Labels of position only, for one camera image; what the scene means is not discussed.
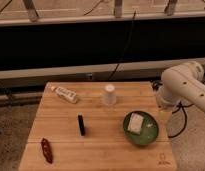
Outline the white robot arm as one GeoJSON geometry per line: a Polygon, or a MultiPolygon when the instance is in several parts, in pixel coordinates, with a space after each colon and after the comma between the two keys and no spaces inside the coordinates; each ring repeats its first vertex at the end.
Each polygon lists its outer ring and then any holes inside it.
{"type": "Polygon", "coordinates": [[[204,69],[196,61],[185,62],[164,70],[161,74],[162,85],[156,92],[158,106],[172,108],[184,98],[205,113],[203,76],[204,69]]]}

